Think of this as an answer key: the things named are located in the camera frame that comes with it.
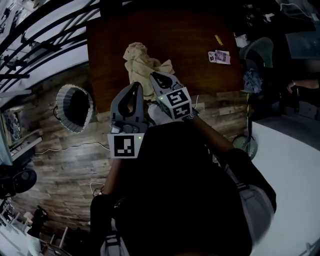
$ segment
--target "wooden table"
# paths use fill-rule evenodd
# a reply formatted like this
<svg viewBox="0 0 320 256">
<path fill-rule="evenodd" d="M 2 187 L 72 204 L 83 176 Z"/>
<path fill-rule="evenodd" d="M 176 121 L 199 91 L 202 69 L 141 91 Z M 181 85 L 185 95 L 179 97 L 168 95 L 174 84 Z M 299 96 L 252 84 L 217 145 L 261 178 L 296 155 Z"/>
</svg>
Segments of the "wooden table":
<svg viewBox="0 0 320 256">
<path fill-rule="evenodd" d="M 143 43 L 152 58 L 170 59 L 190 95 L 243 89 L 236 41 L 223 16 L 193 10 L 138 11 L 95 19 L 86 33 L 90 81 L 100 113 L 108 111 L 113 98 L 129 85 L 123 55 L 134 42 Z M 229 51 L 231 65 L 210 63 L 208 52 L 214 50 Z"/>
</svg>

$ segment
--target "black metal railing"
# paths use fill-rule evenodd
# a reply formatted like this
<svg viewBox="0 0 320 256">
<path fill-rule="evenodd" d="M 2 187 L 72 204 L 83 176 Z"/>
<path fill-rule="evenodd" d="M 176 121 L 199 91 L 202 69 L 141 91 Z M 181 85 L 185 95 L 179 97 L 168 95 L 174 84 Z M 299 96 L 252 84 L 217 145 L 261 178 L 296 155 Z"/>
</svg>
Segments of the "black metal railing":
<svg viewBox="0 0 320 256">
<path fill-rule="evenodd" d="M 31 13 L 25 20 L 23 20 L 16 28 L 3 40 L 3 42 L 0 44 L 0 56 L 3 55 L 5 50 L 21 35 L 25 33 L 25 31 L 30 28 L 32 25 L 34 25 L 36 22 L 44 18 L 49 13 L 57 10 L 58 8 L 64 6 L 67 3 L 72 2 L 73 0 L 52 0 L 48 3 L 45 3 L 43 6 L 35 10 L 33 13 Z M 78 47 L 81 47 L 83 45 L 87 44 L 87 36 L 86 33 L 79 34 L 77 36 L 72 36 L 72 34 L 83 27 L 87 25 L 87 21 L 91 19 L 96 13 L 100 10 L 100 3 L 95 3 L 95 0 L 91 0 L 88 2 L 88 4 L 77 10 L 74 11 L 56 21 L 49 24 L 45 28 L 41 29 L 37 33 L 35 33 L 33 36 L 31 36 L 28 39 L 24 39 L 22 41 L 22 44 L 8 57 L 3 60 L 2 64 L 0 65 L 0 71 L 4 67 L 8 67 L 8 70 L 4 74 L 0 74 L 0 82 L 3 79 L 6 79 L 6 81 L 0 85 L 1 92 L 6 92 L 9 88 L 11 88 L 15 83 L 17 83 L 20 79 L 28 78 L 29 73 L 33 70 L 37 69 L 41 65 L 45 64 L 46 62 L 51 61 L 52 59 L 69 52 L 71 50 L 74 50 Z M 32 48 L 28 53 L 26 53 L 23 57 L 21 57 L 18 61 L 15 61 L 14 64 L 11 64 L 8 66 L 8 63 L 10 60 L 12 60 L 18 53 L 21 52 L 27 45 L 34 43 L 35 40 L 44 34 L 45 32 L 49 31 L 50 29 L 60 25 L 63 22 L 67 22 L 67 24 L 63 27 L 60 33 L 55 34 L 51 38 L 39 43 L 34 48 Z M 32 59 L 28 59 L 33 54 L 38 52 L 39 50 L 46 49 L 41 54 L 37 55 L 36 57 Z M 35 64 L 30 69 L 28 69 L 25 73 L 20 74 L 25 69 L 29 68 L 32 64 Z M 16 67 L 20 66 L 15 73 L 10 74 L 13 70 L 16 70 Z"/>
</svg>

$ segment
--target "yellow object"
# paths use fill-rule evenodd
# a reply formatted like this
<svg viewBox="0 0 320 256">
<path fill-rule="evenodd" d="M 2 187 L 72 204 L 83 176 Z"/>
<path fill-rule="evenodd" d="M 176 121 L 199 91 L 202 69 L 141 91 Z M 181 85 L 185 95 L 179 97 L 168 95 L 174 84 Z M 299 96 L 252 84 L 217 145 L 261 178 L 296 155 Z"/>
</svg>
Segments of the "yellow object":
<svg viewBox="0 0 320 256">
<path fill-rule="evenodd" d="M 218 41 L 219 45 L 223 46 L 224 44 L 221 42 L 219 36 L 217 34 L 214 36 L 215 36 L 215 39 Z"/>
<path fill-rule="evenodd" d="M 143 98 L 155 101 L 156 93 L 150 80 L 150 74 L 153 71 L 174 74 L 175 71 L 170 59 L 161 64 L 156 58 L 150 58 L 147 50 L 147 47 L 141 42 L 129 44 L 123 55 L 123 58 L 127 61 L 124 66 L 128 70 L 130 84 L 139 82 L 143 88 Z"/>
</svg>

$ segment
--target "railing bar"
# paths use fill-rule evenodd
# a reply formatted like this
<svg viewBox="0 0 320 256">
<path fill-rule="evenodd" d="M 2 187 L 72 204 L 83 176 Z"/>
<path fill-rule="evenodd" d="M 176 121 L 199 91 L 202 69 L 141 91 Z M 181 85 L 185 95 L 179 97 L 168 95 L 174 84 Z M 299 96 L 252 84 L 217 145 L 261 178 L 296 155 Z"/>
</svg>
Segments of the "railing bar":
<svg viewBox="0 0 320 256">
<path fill-rule="evenodd" d="M 97 9 L 95 11 L 93 11 L 90 15 L 88 15 L 88 17 L 86 17 L 81 23 L 84 23 L 84 22 L 87 22 L 88 20 L 90 20 L 94 15 L 96 15 L 98 12 L 100 12 L 100 9 Z M 72 35 L 73 33 L 76 32 L 76 31 L 73 31 L 71 33 L 69 33 L 68 35 L 65 36 L 64 40 L 68 40 Z"/>
<path fill-rule="evenodd" d="M 79 25 L 79 26 L 73 26 L 72 28 L 69 28 L 68 30 L 78 30 L 78 29 L 80 29 L 80 28 L 82 28 L 82 27 L 85 27 L 85 25 Z M 64 32 L 62 32 L 61 34 L 67 34 L 68 33 L 68 31 L 67 30 L 65 30 Z M 29 51 L 27 54 L 25 54 L 17 63 L 15 63 L 12 67 L 10 67 L 10 69 L 5 73 L 5 74 L 9 74 L 16 66 L 19 66 L 19 64 L 20 63 L 22 63 L 26 58 L 28 58 L 29 56 L 31 56 L 33 53 L 35 53 L 35 52 L 37 52 L 40 48 L 41 48 L 41 46 L 43 46 L 44 44 L 47 44 L 47 43 L 50 43 L 52 40 L 56 40 L 57 38 L 59 38 L 60 36 L 59 36 L 60 34 L 56 34 L 55 36 L 53 36 L 52 38 L 49 38 L 48 40 L 46 40 L 46 41 L 43 41 L 42 43 L 40 43 L 37 47 L 35 47 L 34 49 L 32 49 L 31 51 Z M 66 45 L 66 44 L 68 44 L 68 43 L 70 43 L 70 42 L 72 42 L 72 40 L 74 40 L 74 38 L 75 37 L 72 37 L 71 38 L 71 40 L 69 40 L 67 43 L 60 43 L 60 44 L 56 44 L 56 45 L 53 45 L 52 46 L 52 49 L 57 49 L 58 47 L 61 47 L 61 46 L 64 46 L 64 45 Z M 9 80 L 7 80 L 4 84 L 2 84 L 1 86 L 0 86 L 0 90 L 7 84 L 7 83 L 9 83 L 10 81 Z"/>
<path fill-rule="evenodd" d="M 56 9 L 60 8 L 71 2 L 73 0 L 55 0 L 49 1 L 33 13 L 31 13 L 28 17 L 25 18 L 16 28 L 2 41 L 0 44 L 0 55 L 2 55 L 5 50 L 21 35 L 30 28 L 33 24 L 37 21 L 41 20 L 44 16 L 48 15 L 49 13 L 55 11 Z"/>
<path fill-rule="evenodd" d="M 37 69 L 38 67 L 40 67 L 41 65 L 45 64 L 46 62 L 49 62 L 49 61 L 51 61 L 52 59 L 54 59 L 54 58 L 56 58 L 56 57 L 58 57 L 58 56 L 60 56 L 60 55 L 62 55 L 62 54 L 65 54 L 65 53 L 67 53 L 67 52 L 69 52 L 69 51 L 71 51 L 71 50 L 74 50 L 74 49 L 76 49 L 76 48 L 78 48 L 78 47 L 81 47 L 81 46 L 84 46 L 84 45 L 86 45 L 86 44 L 87 44 L 87 41 L 83 41 L 83 42 L 80 42 L 80 43 L 78 43 L 78 44 L 74 44 L 74 45 L 68 47 L 67 49 L 64 49 L 64 50 L 62 50 L 62 51 L 60 51 L 60 52 L 58 52 L 58 53 L 56 53 L 56 54 L 54 54 L 54 55 L 46 58 L 46 59 L 44 59 L 42 62 L 38 63 L 37 65 L 35 65 L 35 66 L 32 67 L 31 69 L 29 69 L 26 73 L 24 73 L 24 75 L 29 74 L 30 72 L 32 72 L 33 70 Z M 20 79 L 14 80 L 7 88 L 5 88 L 5 89 L 3 90 L 3 92 L 6 92 L 11 86 L 13 86 L 13 85 L 14 85 L 16 82 L 18 82 L 19 80 L 20 80 Z"/>
<path fill-rule="evenodd" d="M 56 20 L 55 22 L 51 23 L 50 25 L 46 26 L 45 28 L 41 29 L 39 32 L 37 32 L 36 34 L 34 34 L 33 36 L 31 36 L 27 41 L 25 41 L 21 46 L 19 46 L 7 59 L 6 61 L 4 61 L 2 63 L 2 65 L 0 66 L 0 71 L 4 68 L 4 66 L 15 56 L 17 55 L 17 53 L 19 53 L 24 47 L 26 47 L 29 43 L 33 42 L 34 39 L 38 38 L 39 36 L 41 36 L 42 34 L 44 34 L 45 32 L 49 31 L 50 29 L 54 28 L 55 26 L 61 24 L 62 22 L 65 22 L 71 18 L 73 18 L 74 16 L 78 16 L 82 13 L 88 12 L 88 11 L 92 11 L 95 10 L 97 8 L 99 8 L 100 4 L 96 3 L 93 5 L 89 5 L 87 7 L 84 7 L 80 10 L 76 10 L 58 20 Z"/>
<path fill-rule="evenodd" d="M 93 2 L 95 2 L 95 1 L 96 1 L 96 0 L 91 0 L 91 1 L 88 2 L 84 7 L 90 6 L 90 5 L 91 5 Z M 76 18 L 77 18 L 77 17 L 74 17 L 74 18 L 70 19 L 70 20 L 67 22 L 67 24 L 64 25 L 64 27 L 61 29 L 60 33 L 61 33 L 62 31 L 64 31 Z M 60 38 L 60 40 L 59 40 L 58 42 L 56 42 L 56 45 L 59 44 L 59 43 L 62 41 L 62 39 L 63 39 L 63 38 Z"/>
</svg>

